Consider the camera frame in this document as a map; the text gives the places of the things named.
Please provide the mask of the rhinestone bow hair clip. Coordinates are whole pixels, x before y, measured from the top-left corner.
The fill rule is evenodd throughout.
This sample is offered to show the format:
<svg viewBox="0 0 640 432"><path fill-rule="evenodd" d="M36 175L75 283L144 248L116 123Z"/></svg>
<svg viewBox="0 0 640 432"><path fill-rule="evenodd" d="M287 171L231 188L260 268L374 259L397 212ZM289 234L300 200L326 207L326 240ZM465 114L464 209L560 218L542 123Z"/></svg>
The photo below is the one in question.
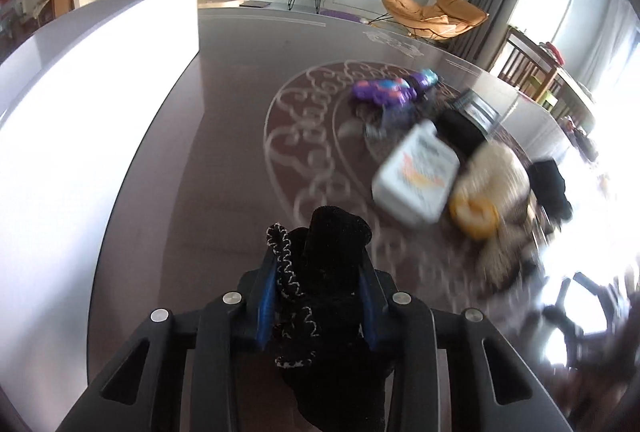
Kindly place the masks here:
<svg viewBox="0 0 640 432"><path fill-rule="evenodd" d="M529 207L520 219L507 219L490 237L476 263L476 272L490 292L509 290L544 270L541 254L554 232L543 209Z"/></svg>

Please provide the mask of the black velvet scrunchie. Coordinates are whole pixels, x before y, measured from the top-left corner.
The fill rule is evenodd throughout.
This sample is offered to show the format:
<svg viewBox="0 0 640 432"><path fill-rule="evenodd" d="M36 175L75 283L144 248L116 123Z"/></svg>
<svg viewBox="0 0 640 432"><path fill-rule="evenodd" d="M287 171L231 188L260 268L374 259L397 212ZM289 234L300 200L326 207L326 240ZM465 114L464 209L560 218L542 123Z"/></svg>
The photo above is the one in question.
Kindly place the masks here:
<svg viewBox="0 0 640 432"><path fill-rule="evenodd" d="M360 268L368 223L325 205L306 227L267 230L277 259L274 363L302 417L321 431L382 431L390 353L364 337Z"/></svg>
<svg viewBox="0 0 640 432"><path fill-rule="evenodd" d="M551 222L569 222L573 217L573 207L567 200L565 179L558 164L552 159L536 161L526 169L530 188L538 203L544 208Z"/></svg>

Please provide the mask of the cream knitted glove roll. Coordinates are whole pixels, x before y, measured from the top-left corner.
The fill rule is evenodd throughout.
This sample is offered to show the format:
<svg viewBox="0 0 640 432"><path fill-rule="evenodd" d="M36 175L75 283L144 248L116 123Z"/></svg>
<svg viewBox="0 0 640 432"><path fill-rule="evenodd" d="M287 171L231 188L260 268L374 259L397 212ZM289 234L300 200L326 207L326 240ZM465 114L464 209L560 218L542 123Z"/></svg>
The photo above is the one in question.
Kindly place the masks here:
<svg viewBox="0 0 640 432"><path fill-rule="evenodd" d="M458 228L474 240L490 238L502 219L529 193L529 179L518 156L505 144L478 147L457 178L448 203Z"/></svg>

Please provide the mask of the white medicine box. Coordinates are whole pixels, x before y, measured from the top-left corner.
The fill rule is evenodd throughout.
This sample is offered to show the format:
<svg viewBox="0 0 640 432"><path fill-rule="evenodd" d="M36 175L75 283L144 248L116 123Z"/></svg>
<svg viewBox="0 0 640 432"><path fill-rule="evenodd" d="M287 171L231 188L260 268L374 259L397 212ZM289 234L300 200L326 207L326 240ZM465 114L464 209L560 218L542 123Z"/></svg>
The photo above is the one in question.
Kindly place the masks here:
<svg viewBox="0 0 640 432"><path fill-rule="evenodd" d="M407 226L437 223L459 166L456 152L437 137L435 124L424 120L410 129L376 171L372 199Z"/></svg>

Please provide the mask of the black rectangular box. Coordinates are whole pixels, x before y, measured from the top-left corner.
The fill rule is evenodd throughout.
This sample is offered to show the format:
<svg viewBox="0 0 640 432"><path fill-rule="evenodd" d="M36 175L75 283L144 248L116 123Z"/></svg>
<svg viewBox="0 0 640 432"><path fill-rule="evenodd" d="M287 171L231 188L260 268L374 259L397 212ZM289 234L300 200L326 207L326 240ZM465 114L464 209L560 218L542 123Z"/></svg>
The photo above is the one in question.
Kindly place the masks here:
<svg viewBox="0 0 640 432"><path fill-rule="evenodd" d="M474 90L467 90L435 117L437 135L468 159L495 130L499 112Z"/></svg>

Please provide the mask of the purple toy wand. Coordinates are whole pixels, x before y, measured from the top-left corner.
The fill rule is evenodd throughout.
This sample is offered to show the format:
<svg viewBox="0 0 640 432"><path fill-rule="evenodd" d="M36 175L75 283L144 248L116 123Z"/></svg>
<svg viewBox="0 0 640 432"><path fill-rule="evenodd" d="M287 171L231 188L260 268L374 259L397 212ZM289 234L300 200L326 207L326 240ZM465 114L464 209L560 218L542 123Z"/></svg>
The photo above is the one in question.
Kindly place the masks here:
<svg viewBox="0 0 640 432"><path fill-rule="evenodd" d="M416 101L439 82L431 69L413 71L401 77L369 78L352 85L352 98L390 108Z"/></svg>

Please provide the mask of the clear safety glasses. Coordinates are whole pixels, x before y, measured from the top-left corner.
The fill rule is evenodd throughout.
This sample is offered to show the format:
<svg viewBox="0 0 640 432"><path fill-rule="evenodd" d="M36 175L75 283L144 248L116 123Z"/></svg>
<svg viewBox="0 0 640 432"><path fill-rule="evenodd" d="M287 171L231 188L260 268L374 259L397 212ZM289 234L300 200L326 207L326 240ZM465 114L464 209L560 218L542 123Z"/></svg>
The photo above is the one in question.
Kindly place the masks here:
<svg viewBox="0 0 640 432"><path fill-rule="evenodd" d="M414 124L414 109L409 103L377 106L374 103L357 102L352 107L352 114L363 124L366 136L377 140L399 139Z"/></svg>

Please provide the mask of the wooden dining chair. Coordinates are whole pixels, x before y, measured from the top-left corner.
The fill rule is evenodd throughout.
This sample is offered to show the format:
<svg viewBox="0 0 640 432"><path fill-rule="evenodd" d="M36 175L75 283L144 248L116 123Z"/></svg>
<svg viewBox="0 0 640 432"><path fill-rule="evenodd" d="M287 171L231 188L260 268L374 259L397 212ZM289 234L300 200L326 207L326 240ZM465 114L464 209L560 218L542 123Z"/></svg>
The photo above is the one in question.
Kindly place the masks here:
<svg viewBox="0 0 640 432"><path fill-rule="evenodd" d="M515 26L506 29L492 57L489 72L541 106L552 96L561 69L553 52L535 43Z"/></svg>

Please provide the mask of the white storage bin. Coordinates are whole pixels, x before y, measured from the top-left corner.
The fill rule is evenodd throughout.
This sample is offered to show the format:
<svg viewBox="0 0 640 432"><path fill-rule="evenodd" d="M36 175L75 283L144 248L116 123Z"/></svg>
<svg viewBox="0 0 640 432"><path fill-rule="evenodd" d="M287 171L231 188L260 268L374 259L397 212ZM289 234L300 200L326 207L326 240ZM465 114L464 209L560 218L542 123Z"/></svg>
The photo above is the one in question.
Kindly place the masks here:
<svg viewBox="0 0 640 432"><path fill-rule="evenodd" d="M198 54L198 0L97 0L1 67L1 399L58 427L88 383L91 292L130 164Z"/></svg>

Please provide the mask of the orange lounge chair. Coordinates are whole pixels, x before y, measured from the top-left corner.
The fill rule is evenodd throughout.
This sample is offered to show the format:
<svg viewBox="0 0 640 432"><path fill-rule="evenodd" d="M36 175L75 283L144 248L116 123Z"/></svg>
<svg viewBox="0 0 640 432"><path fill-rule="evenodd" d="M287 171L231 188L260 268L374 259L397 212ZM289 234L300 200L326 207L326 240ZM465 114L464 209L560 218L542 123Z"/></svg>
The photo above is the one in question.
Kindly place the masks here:
<svg viewBox="0 0 640 432"><path fill-rule="evenodd" d="M446 42L482 25L489 14L466 0L435 0L420 5L415 0L382 0L386 14L413 37Z"/></svg>

